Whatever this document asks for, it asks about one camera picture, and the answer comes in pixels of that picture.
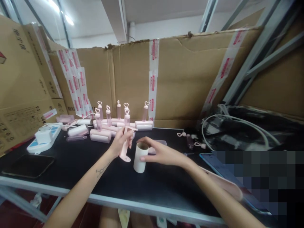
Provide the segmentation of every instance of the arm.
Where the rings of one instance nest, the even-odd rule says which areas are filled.
[[[78,181],[65,198],[59,203],[44,227],[71,227],[85,205],[95,185],[101,178],[110,163],[119,155],[123,143],[128,137],[133,136],[133,131],[124,135],[124,128],[117,132],[110,148]]]
[[[141,161],[176,165],[185,169],[185,171],[205,193],[229,227],[265,227],[229,193],[213,182],[213,180],[211,180],[208,175],[190,158],[148,137],[141,138],[138,142],[147,143],[156,150],[156,155],[143,156],[141,157]]]

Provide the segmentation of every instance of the hand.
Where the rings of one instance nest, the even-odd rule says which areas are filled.
[[[128,131],[125,135],[124,135],[124,129],[125,127],[122,127],[117,133],[116,136],[112,142],[112,145],[110,146],[110,148],[108,149],[108,151],[110,152],[110,154],[113,156],[114,158],[117,158],[119,156],[119,153],[121,152],[122,148],[123,148],[123,144],[124,142],[130,138],[129,141],[129,145],[128,147],[131,149],[132,146],[132,137],[133,137],[133,131]]]
[[[184,164],[189,160],[189,158],[177,150],[156,142],[149,137],[144,137],[137,141],[137,143],[140,142],[148,144],[149,147],[153,147],[156,151],[156,155],[142,156],[140,158],[142,162],[157,162],[164,165],[176,165],[183,167]]]

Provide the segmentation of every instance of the black table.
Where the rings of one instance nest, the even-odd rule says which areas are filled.
[[[102,175],[88,202],[199,225],[224,224],[211,202],[183,169],[157,163],[147,163],[142,174],[133,169],[136,140],[148,136],[165,140],[168,146],[182,153],[197,152],[189,157],[199,166],[213,172],[199,157],[199,153],[209,151],[200,147],[190,150],[186,138],[178,137],[177,132],[181,130],[154,128],[152,131],[136,132],[132,149],[127,152],[131,162],[115,159]],[[52,148],[41,153],[56,159],[41,177],[32,180],[1,173],[0,185],[65,196],[112,143],[91,141],[89,137],[82,141],[67,142],[66,138],[67,133],[61,131]],[[0,158],[0,169],[26,154],[26,147],[31,142]],[[268,218],[259,219],[269,223]]]

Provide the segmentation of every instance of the white cable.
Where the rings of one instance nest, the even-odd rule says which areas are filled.
[[[203,125],[202,125],[202,135],[203,135],[205,144],[208,146],[208,148],[209,148],[210,150],[213,150],[213,149],[212,149],[212,147],[210,146],[210,144],[207,142],[207,140],[206,140],[206,138],[205,138],[205,135],[204,135],[203,129],[204,129],[204,124],[205,124],[205,122],[206,122],[208,119],[210,119],[211,117],[216,117],[216,116],[221,116],[221,117],[236,119],[236,120],[238,120],[239,122],[244,123],[244,124],[246,124],[246,125],[248,125],[248,126],[253,127],[254,129],[256,129],[256,130],[262,135],[262,137],[263,137],[263,139],[264,139],[266,150],[268,150],[269,142],[268,142],[267,137],[265,136],[265,134],[264,134],[262,131],[264,131],[264,132],[265,132],[269,137],[271,137],[278,145],[280,145],[279,141],[278,141],[275,137],[273,137],[268,131],[264,130],[263,128],[261,128],[261,127],[255,125],[255,124],[253,124],[253,123],[251,123],[251,122],[249,122],[249,121],[247,121],[247,120],[243,120],[243,119],[240,119],[240,118],[237,118],[237,117],[233,117],[233,116],[230,116],[230,115],[217,114],[217,115],[209,116],[207,119],[204,120]]]
[[[219,107],[220,107],[220,109],[223,111],[223,113],[224,113],[225,115],[231,116],[231,115],[229,114],[228,110],[227,110],[227,107],[226,107],[224,104],[220,104]],[[251,122],[249,122],[249,121],[246,121],[246,122],[250,123],[250,124],[252,125],[253,128],[256,127],[256,128],[258,128],[259,130],[261,130],[262,132],[266,133],[266,134],[267,134],[267,135],[268,135],[268,136],[269,136],[277,145],[280,145],[280,142],[279,142],[272,134],[270,134],[268,131],[264,130],[263,128],[261,128],[261,127],[255,125],[255,124],[253,124],[253,123],[251,123]]]
[[[85,116],[85,117],[83,117],[81,120],[83,120],[83,119],[85,119],[85,118],[87,118],[88,116],[90,116],[90,115],[95,115],[95,113],[90,113],[89,115],[87,115],[87,116]],[[61,124],[58,124],[58,123],[46,123],[45,125],[43,125],[41,128],[43,128],[43,127],[45,127],[45,126],[48,126],[48,125],[50,125],[50,124],[55,124],[55,125],[59,125],[59,126],[61,126],[61,127],[78,127],[78,126],[68,126],[68,124],[71,124],[71,123],[73,123],[75,120],[72,120],[71,122],[69,122],[69,123],[67,123],[67,124],[65,124],[65,125],[61,125]]]

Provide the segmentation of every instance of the ceiling light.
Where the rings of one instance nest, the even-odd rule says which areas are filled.
[[[47,0],[48,3],[50,4],[50,6],[57,12],[59,13],[60,12],[60,9],[59,7],[57,6],[57,4],[53,1],[53,0]],[[65,18],[66,18],[66,21],[70,24],[70,25],[74,25],[74,22],[73,20],[65,14]]]
[[[48,0],[48,3],[50,4],[50,6],[57,12],[59,13],[59,7],[57,6],[57,4],[53,1],[53,0]]]
[[[70,25],[74,25],[74,22],[72,21],[72,19],[68,16],[68,15],[65,15],[66,16],[66,21],[70,24]]]

